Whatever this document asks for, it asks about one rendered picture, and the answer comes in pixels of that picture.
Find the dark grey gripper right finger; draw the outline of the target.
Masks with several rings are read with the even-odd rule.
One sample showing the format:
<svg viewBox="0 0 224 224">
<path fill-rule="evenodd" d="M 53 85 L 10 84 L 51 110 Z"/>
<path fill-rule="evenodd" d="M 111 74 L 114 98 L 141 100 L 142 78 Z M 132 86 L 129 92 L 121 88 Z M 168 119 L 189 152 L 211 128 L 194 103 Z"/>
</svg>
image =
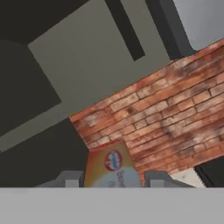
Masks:
<svg viewBox="0 0 224 224">
<path fill-rule="evenodd" d="M 144 179 L 144 186 L 150 188 L 191 187 L 191 185 L 173 179 L 167 171 L 146 171 Z"/>
</svg>

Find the orange boxed food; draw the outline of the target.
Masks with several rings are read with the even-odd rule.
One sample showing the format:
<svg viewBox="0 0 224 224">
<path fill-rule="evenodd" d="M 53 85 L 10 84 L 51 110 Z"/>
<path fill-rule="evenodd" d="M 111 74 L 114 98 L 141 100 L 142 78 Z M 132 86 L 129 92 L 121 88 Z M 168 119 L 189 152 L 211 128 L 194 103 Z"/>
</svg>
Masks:
<svg viewBox="0 0 224 224">
<path fill-rule="evenodd" d="M 89 150 L 84 186 L 142 186 L 138 171 L 123 140 L 108 142 Z"/>
</svg>

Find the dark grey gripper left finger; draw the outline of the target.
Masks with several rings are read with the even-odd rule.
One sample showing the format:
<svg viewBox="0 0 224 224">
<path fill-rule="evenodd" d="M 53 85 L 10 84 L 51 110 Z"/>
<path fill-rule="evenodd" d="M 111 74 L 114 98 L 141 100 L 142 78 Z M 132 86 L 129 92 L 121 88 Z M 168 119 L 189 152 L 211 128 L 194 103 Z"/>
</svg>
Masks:
<svg viewBox="0 0 224 224">
<path fill-rule="evenodd" d="M 39 187 L 79 188 L 84 186 L 83 171 L 63 171 L 56 179 L 45 182 Z"/>
</svg>

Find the black appliance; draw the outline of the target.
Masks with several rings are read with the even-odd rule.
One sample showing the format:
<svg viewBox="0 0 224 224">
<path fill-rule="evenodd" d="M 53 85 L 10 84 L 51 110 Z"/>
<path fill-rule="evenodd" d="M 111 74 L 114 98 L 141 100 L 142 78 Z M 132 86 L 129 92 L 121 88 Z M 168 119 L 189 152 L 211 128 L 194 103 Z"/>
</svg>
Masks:
<svg viewBox="0 0 224 224">
<path fill-rule="evenodd" d="M 206 187 L 224 187 L 224 156 L 194 167 Z"/>
</svg>

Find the grey range hood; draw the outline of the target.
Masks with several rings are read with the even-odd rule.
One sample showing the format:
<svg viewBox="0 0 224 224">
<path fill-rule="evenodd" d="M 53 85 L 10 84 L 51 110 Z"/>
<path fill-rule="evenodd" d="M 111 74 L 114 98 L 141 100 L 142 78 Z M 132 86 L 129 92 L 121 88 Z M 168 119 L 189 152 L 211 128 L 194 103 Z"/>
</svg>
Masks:
<svg viewBox="0 0 224 224">
<path fill-rule="evenodd" d="M 145 0 L 171 60 L 224 39 L 224 0 Z"/>
</svg>

